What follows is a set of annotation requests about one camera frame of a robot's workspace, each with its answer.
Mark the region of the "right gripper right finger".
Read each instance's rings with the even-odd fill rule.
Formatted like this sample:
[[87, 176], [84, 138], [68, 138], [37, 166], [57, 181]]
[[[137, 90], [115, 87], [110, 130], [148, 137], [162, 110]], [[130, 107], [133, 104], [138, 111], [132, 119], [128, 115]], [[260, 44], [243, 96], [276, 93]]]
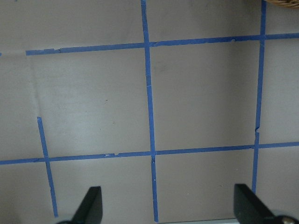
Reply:
[[240, 224], [273, 224], [274, 214], [246, 184], [234, 185], [234, 215]]

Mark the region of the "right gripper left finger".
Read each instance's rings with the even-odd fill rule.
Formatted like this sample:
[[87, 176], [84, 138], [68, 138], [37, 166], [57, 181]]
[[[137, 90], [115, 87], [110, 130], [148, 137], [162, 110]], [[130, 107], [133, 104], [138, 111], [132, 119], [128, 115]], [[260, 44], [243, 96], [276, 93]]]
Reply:
[[71, 224], [100, 224], [103, 218], [101, 186], [90, 187], [72, 217]]

